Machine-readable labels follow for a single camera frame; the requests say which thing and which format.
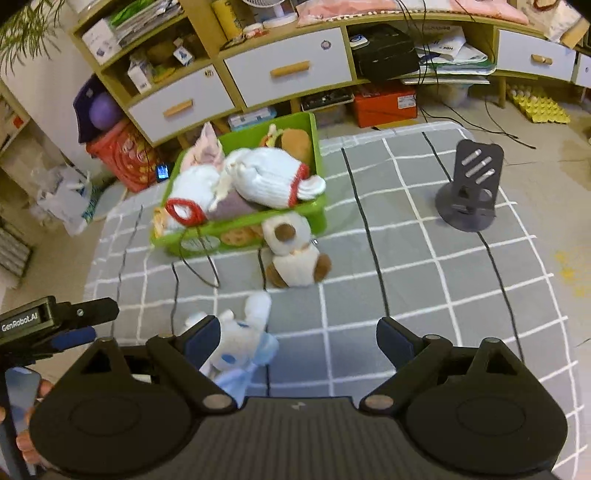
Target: cable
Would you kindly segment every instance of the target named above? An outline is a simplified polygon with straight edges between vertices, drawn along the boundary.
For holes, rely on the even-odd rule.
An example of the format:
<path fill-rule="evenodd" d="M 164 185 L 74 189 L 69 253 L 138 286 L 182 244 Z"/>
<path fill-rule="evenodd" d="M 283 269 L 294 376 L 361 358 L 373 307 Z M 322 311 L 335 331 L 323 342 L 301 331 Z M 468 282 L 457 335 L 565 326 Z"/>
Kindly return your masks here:
<path fill-rule="evenodd" d="M 374 259 L 375 271 L 378 274 L 379 288 L 382 291 L 382 301 L 384 302 L 384 311 L 386 313 L 386 317 L 389 317 L 390 316 L 390 306 L 388 304 L 388 296 L 386 294 L 386 285 L 384 284 L 382 270 L 379 267 L 378 254 L 375 251 L 374 241 L 371 237 L 371 231 L 369 230 L 369 222 L 368 222 L 367 217 L 365 216 L 365 212 L 363 211 L 363 206 L 361 205 L 361 200 L 359 198 L 359 194 L 357 193 L 357 185 L 355 184 L 355 178 L 353 178 L 353 171 L 351 170 L 351 165 L 349 164 L 349 159 L 347 158 L 347 153 L 345 152 L 344 148 L 341 148 L 340 150 L 343 154 L 343 158 L 345 159 L 345 164 L 347 165 L 347 172 L 349 172 L 351 186 L 353 187 L 353 195 L 355 197 L 355 201 L 357 202 L 357 207 L 359 208 L 359 213 L 361 214 L 361 218 L 363 220 L 363 226 L 365 227 L 365 234 L 368 238 L 369 249 L 371 250 L 371 255 Z"/>
<path fill-rule="evenodd" d="M 205 252 L 205 254 L 207 255 L 207 260 L 209 261 L 209 266 L 212 268 L 212 272 L 213 272 L 213 276 L 216 279 L 216 283 L 211 283 L 207 280 L 205 280 L 205 278 L 203 278 L 201 275 L 199 275 L 194 269 L 193 267 L 191 267 L 191 265 L 189 265 L 187 263 L 187 260 L 185 259 L 184 255 L 183 255 L 183 240 L 185 238 L 185 236 L 187 235 L 187 233 L 189 232 L 189 229 L 185 229 L 185 231 L 183 232 L 183 234 L 181 235 L 181 238 L 178 240 L 178 251 L 181 257 L 181 260 L 183 261 L 184 265 L 199 279 L 201 280 L 203 283 L 205 283 L 205 285 L 207 285 L 208 287 L 211 288 L 220 288 L 220 277 L 217 274 L 217 270 L 215 265 L 213 264 L 213 260 L 210 257 L 208 251 L 207 251 L 207 247 L 205 246 L 205 242 L 203 241 L 203 237 L 201 236 L 201 230 L 199 229 L 199 227 L 195 227 L 197 229 L 197 237 L 199 239 L 199 242 L 201 243 L 201 246 L 203 247 L 203 251 Z"/>
<path fill-rule="evenodd" d="M 170 266 L 173 269 L 174 279 L 176 281 L 176 285 L 174 286 L 174 304 L 173 309 L 170 311 L 170 333 L 174 335 L 174 314 L 177 313 L 178 289 L 180 287 L 180 282 L 178 280 L 177 269 L 174 267 L 174 262 L 172 262 Z"/>
<path fill-rule="evenodd" d="M 258 250 L 258 261 L 259 261 L 259 268 L 261 269 L 261 277 L 262 277 L 262 289 L 267 291 L 267 273 L 265 272 L 265 265 L 262 262 L 262 247 Z M 269 332 L 269 325 L 267 324 L 265 327 L 265 331 Z M 265 365 L 265 380 L 267 382 L 267 397 L 271 396 L 271 371 L 269 369 L 269 365 Z"/>
<path fill-rule="evenodd" d="M 127 240 L 127 245 L 125 245 L 125 249 L 123 250 L 123 259 L 121 261 L 121 268 L 119 269 L 119 274 L 117 275 L 117 277 L 118 277 L 117 296 L 116 296 L 117 304 L 119 304 L 119 299 L 121 297 L 121 282 L 123 281 L 121 277 L 123 276 L 123 270 L 125 269 L 125 261 L 127 260 L 127 249 L 130 247 L 131 243 L 134 241 L 135 234 L 138 231 L 139 220 L 142 218 L 143 212 L 144 212 L 144 206 L 142 205 L 139 208 L 138 217 L 135 220 L 134 231 L 131 233 L 129 240 Z M 115 320 L 113 320 L 113 323 L 111 323 L 111 336 L 112 337 L 115 336 Z"/>
<path fill-rule="evenodd" d="M 429 147 L 431 147 L 431 151 L 433 152 L 433 155 L 435 155 L 435 158 L 437 159 L 439 166 L 443 170 L 443 173 L 447 177 L 448 181 L 451 182 L 452 178 L 450 177 L 450 174 L 447 172 L 445 165 L 441 161 L 441 158 L 439 158 L 439 154 L 437 153 L 437 150 L 435 150 L 435 147 L 433 146 L 433 144 L 431 143 L 431 141 L 429 140 L 429 137 L 427 136 L 427 134 L 425 132 L 423 132 L 423 137 L 425 138 L 425 140 L 429 144 Z M 509 297 L 508 297 L 507 292 L 505 290 L 505 284 L 503 283 L 501 273 L 499 272 L 499 268 L 496 265 L 495 257 L 493 257 L 491 248 L 490 248 L 489 244 L 487 243 L 487 241 L 485 240 L 484 236 L 480 232 L 477 232 L 477 235 L 478 235 L 478 238 L 480 238 L 480 241 L 482 242 L 482 244 L 484 245 L 484 248 L 486 249 L 486 253 L 488 254 L 488 258 L 491 261 L 492 268 L 495 271 L 496 279 L 499 282 L 499 286 L 501 288 L 501 293 L 503 295 L 503 299 L 505 300 L 505 304 L 507 305 L 507 310 L 509 310 L 509 318 L 511 319 L 511 328 L 513 330 L 513 334 L 515 335 L 515 341 L 517 343 L 517 351 L 519 353 L 519 358 L 521 359 L 521 361 L 523 363 L 525 363 L 525 356 L 523 354 L 523 347 L 521 346 L 521 340 L 519 339 L 519 333 L 517 331 L 517 323 L 515 321 L 515 314 L 513 312 L 513 308 L 511 307 L 511 302 L 509 301 Z"/>

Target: white box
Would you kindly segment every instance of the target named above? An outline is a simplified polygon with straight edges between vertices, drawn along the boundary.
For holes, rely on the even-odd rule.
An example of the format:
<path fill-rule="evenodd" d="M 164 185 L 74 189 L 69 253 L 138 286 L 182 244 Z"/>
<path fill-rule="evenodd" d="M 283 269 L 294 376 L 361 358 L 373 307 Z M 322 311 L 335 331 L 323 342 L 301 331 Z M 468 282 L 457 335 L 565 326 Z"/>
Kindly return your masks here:
<path fill-rule="evenodd" d="M 154 86 L 152 77 L 154 76 L 154 69 L 147 61 L 132 65 L 127 70 L 127 76 L 134 83 L 140 93 L 145 93 Z"/>
<path fill-rule="evenodd" d="M 102 65 L 121 51 L 117 37 L 106 18 L 99 20 L 88 32 L 82 35 L 96 61 Z"/>

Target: blue and white plush toy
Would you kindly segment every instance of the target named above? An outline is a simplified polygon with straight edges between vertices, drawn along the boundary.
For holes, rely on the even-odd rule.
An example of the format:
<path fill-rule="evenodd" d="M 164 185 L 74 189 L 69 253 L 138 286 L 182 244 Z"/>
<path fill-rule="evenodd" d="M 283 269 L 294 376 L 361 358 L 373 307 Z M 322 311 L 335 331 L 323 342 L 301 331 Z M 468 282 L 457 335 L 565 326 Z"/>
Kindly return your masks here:
<path fill-rule="evenodd" d="M 244 402 L 256 369 L 268 365 L 279 350 L 277 339 L 265 332 L 270 312 L 271 296 L 261 291 L 247 298 L 245 320 L 235 320 L 231 310 L 217 317 L 222 330 L 220 344 L 200 371 L 231 395 L 238 406 Z M 189 317 L 185 331 L 204 317 L 202 312 Z"/>

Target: black box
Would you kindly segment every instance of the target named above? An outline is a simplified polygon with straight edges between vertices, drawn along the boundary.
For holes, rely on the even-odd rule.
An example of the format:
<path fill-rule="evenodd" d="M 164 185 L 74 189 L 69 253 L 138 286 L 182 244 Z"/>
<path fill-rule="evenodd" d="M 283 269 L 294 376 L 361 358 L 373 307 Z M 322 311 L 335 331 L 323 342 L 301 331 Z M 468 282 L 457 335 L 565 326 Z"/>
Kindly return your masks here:
<path fill-rule="evenodd" d="M 388 24 L 355 29 L 369 43 L 353 50 L 359 77 L 382 82 L 418 70 L 418 55 L 413 40 Z"/>

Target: brown and white plush dog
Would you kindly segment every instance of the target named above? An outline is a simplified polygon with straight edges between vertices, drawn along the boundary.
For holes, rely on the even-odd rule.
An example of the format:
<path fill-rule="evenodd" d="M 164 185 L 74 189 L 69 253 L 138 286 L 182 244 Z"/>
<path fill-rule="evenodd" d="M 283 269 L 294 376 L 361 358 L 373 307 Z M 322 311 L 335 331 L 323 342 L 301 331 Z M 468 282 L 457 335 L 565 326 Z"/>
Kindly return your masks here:
<path fill-rule="evenodd" d="M 295 212 L 277 215 L 262 223 L 265 241 L 275 254 L 266 274 L 276 287 L 306 287 L 324 280 L 330 257 L 312 243 L 308 220 Z"/>

